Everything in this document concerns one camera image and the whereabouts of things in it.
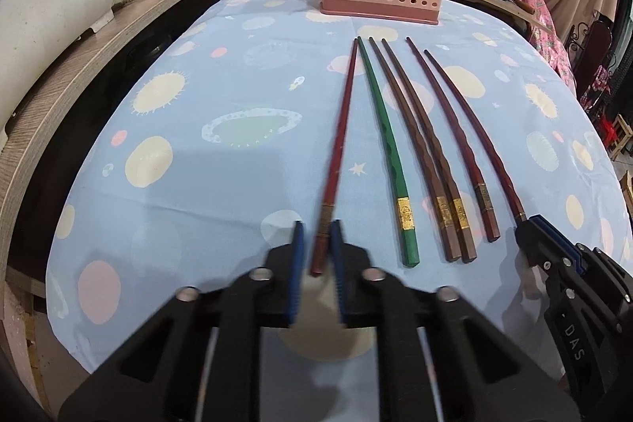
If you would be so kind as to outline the dark red chopstick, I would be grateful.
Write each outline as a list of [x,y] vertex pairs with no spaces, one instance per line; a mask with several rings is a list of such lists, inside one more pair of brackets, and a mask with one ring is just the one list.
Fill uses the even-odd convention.
[[356,70],[357,52],[358,44],[357,41],[354,41],[347,76],[345,76],[345,89],[343,89],[341,98],[333,148],[330,152],[330,163],[328,164],[320,216],[318,217],[318,229],[316,229],[315,245],[313,245],[310,262],[309,272],[310,275],[314,277],[322,275],[326,267],[328,241],[330,240],[328,227],[330,227],[330,222],[333,219],[338,192],[340,168],[343,149],[345,148],[345,135],[347,134],[354,74]]

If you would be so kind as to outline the dark maroon chopstick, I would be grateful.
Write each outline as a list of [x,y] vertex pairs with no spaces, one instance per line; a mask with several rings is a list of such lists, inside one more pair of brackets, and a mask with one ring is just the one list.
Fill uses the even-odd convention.
[[488,158],[490,160],[491,165],[493,165],[493,169],[496,171],[497,177],[502,186],[503,192],[505,193],[505,198],[508,200],[508,205],[512,211],[512,215],[514,216],[514,220],[516,224],[520,224],[525,222],[527,219],[525,209],[523,208],[523,204],[520,201],[520,198],[516,192],[514,183],[505,169],[505,166],[502,162],[500,155],[498,154],[493,142],[488,136],[485,127],[481,122],[479,122],[479,118],[475,115],[475,112],[470,107],[466,98],[462,95],[460,90],[457,88],[456,83],[453,82],[453,79],[449,77],[449,74],[446,73],[445,69],[442,68],[442,65],[439,61],[430,53],[428,49],[424,50],[424,55],[429,59],[430,63],[436,68],[436,70],[440,73],[443,78],[446,86],[451,89],[452,94],[456,97],[457,102],[461,106],[462,110],[466,114],[469,122],[473,126],[475,133],[479,136],[479,141],[483,145]]

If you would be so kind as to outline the green chopstick right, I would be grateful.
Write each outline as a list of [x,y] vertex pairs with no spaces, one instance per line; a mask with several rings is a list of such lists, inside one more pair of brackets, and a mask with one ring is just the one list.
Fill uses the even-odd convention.
[[413,211],[396,139],[392,126],[390,125],[389,114],[386,111],[377,77],[375,77],[368,51],[363,43],[363,38],[358,36],[356,43],[368,78],[372,103],[378,118],[379,131],[382,137],[387,171],[389,172],[390,186],[392,187],[394,197],[402,264],[406,268],[415,268],[419,265],[419,244],[417,244],[416,240]]

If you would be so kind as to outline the brown chopstick right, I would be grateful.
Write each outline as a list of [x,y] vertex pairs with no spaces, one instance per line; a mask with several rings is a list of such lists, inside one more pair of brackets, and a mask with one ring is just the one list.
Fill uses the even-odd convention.
[[449,204],[449,213],[452,215],[452,221],[457,231],[458,240],[460,243],[461,259],[463,262],[472,262],[476,258],[475,242],[472,236],[472,230],[467,217],[464,203],[461,200],[459,189],[453,178],[451,167],[447,161],[439,138],[437,138],[434,126],[430,121],[427,110],[424,107],[423,102],[419,98],[416,89],[413,86],[413,82],[404,71],[404,67],[401,65],[396,53],[393,52],[392,47],[389,46],[389,42],[385,38],[381,39],[381,43],[392,60],[394,67],[398,73],[398,77],[406,89],[409,99],[412,102],[414,112],[416,114],[417,121],[421,125],[423,134],[427,141],[427,146],[430,149],[430,155],[434,160],[434,167],[436,167],[439,173],[439,178],[444,189],[444,196]]

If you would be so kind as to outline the brown chopstick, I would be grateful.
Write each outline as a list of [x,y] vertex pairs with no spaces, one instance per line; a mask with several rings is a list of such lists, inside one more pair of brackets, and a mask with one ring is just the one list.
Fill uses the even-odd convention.
[[385,38],[381,39],[381,43],[392,60],[394,67],[398,73],[398,77],[406,89],[409,99],[412,102],[414,112],[416,114],[417,121],[421,125],[423,134],[427,141],[427,146],[430,149],[430,155],[434,160],[434,167],[436,167],[439,173],[439,178],[444,189],[444,196],[449,204],[449,213],[452,215],[452,221],[457,231],[458,240],[460,243],[461,259],[463,262],[472,262],[476,258],[475,242],[472,236],[472,230],[467,217],[464,203],[461,200],[459,189],[453,178],[451,167],[447,161],[439,138],[437,138],[434,126],[430,121],[427,110],[424,107],[423,102],[419,98],[416,89],[413,86],[413,82],[404,71],[404,67],[401,65],[396,53],[393,52],[392,47],[389,46],[389,42]]
[[453,223],[452,214],[449,212],[449,203],[444,195],[443,185],[440,181],[436,168],[434,168],[434,162],[432,161],[427,149],[426,141],[419,129],[419,125],[416,122],[412,109],[410,108],[406,97],[402,93],[399,83],[384,58],[378,44],[373,38],[368,38],[368,41],[379,60],[381,69],[387,81],[389,82],[390,89],[395,97],[401,115],[404,117],[404,123],[406,123],[417,160],[419,161],[419,167],[421,167],[426,185],[429,189],[429,195],[431,197],[432,207],[434,208],[434,215],[436,216],[436,222],[438,224],[445,258],[449,262],[457,261],[461,257],[457,231]]

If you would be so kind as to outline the brown chopstick left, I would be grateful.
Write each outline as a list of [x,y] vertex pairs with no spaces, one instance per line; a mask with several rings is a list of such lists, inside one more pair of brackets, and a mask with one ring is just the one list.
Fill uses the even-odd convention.
[[426,141],[419,129],[419,125],[416,122],[412,109],[410,108],[406,97],[402,93],[399,83],[384,58],[378,44],[373,38],[368,38],[368,41],[379,60],[381,69],[387,81],[389,82],[390,89],[395,97],[401,115],[404,117],[404,123],[406,123],[417,160],[419,161],[419,167],[421,167],[426,185],[429,189],[429,195],[431,197],[432,207],[434,208],[434,215],[436,216],[436,222],[438,224],[445,258],[449,262],[457,261],[461,257],[457,231],[453,223],[452,214],[449,212],[449,203],[444,195],[443,185],[440,181],[436,168],[434,168],[434,162],[432,161],[427,149]]

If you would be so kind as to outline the blue patterned tablecloth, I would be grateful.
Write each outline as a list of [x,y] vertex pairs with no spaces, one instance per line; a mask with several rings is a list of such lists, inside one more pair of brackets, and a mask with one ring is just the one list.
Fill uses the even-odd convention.
[[[410,196],[419,265],[402,264],[389,172],[357,52],[335,218],[350,243],[404,284],[460,291],[555,379],[545,274],[528,265],[490,160],[424,50],[485,127],[523,207],[569,240],[632,264],[632,229],[616,171],[576,96],[506,23],[444,1],[437,26],[328,16],[321,0],[221,0],[121,100],[66,197],[46,271],[48,319],[88,372],[180,288],[231,284],[291,241],[312,243],[353,42],[377,77]],[[406,37],[434,72],[482,171],[500,229],[486,238],[456,138]],[[446,260],[404,117],[368,38],[411,100],[385,38],[427,110],[472,230],[476,258]]]

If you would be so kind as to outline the pink floral garment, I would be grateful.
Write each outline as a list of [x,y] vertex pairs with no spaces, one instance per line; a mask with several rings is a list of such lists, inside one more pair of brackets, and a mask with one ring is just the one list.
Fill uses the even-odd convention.
[[576,95],[576,79],[572,72],[570,57],[561,39],[557,35],[552,14],[545,3],[545,0],[515,0],[521,1],[534,9],[534,17],[545,29],[539,26],[530,26],[529,42],[547,62],[547,64],[557,73],[564,85]]

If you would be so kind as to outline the grey wooden counter shelf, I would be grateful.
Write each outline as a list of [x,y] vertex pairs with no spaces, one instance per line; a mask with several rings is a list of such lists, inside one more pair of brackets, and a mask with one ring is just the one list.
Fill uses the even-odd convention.
[[92,80],[159,16],[184,0],[133,0],[104,29],[62,53],[50,65],[18,112],[1,151],[1,271],[21,202],[36,165],[61,121]]

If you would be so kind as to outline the white dish rack bin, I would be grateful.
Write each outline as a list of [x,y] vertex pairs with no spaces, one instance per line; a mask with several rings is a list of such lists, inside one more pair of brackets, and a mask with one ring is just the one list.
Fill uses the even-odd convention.
[[1,125],[80,35],[113,19],[115,0],[1,0]]

